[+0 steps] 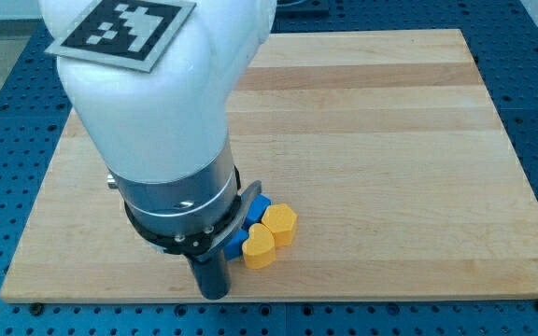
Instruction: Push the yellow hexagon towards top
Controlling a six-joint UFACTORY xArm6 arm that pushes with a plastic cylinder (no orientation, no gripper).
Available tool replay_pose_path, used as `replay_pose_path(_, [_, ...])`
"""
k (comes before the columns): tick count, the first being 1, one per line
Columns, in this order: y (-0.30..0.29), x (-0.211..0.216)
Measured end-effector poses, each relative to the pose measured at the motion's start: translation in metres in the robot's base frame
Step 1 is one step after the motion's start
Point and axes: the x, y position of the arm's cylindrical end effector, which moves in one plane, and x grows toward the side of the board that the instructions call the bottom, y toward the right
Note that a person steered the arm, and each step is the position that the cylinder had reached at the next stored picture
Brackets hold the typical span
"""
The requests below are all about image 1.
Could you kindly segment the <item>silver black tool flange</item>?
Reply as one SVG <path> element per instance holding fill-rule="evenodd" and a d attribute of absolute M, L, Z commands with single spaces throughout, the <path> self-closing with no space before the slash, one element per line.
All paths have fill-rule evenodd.
<path fill-rule="evenodd" d="M 144 183 L 111 174 L 135 230 L 163 252 L 206 261 L 242 228 L 262 182 L 239 190 L 229 140 L 207 166 L 165 183 Z"/>

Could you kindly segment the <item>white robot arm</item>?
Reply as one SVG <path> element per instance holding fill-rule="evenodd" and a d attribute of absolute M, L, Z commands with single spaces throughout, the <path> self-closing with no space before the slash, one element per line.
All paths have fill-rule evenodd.
<path fill-rule="evenodd" d="M 227 99 L 268 38 L 276 0 L 40 0 L 64 90 L 136 231 L 224 297 L 223 249 L 260 182 L 240 184 Z"/>

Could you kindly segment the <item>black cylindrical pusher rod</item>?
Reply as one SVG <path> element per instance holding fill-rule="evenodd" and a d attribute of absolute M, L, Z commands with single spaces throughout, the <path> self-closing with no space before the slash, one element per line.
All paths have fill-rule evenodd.
<path fill-rule="evenodd" d="M 193 256 L 187 256 L 187 261 L 205 299 L 218 300 L 228 294 L 231 289 L 231 277 L 223 251 L 205 261 Z"/>

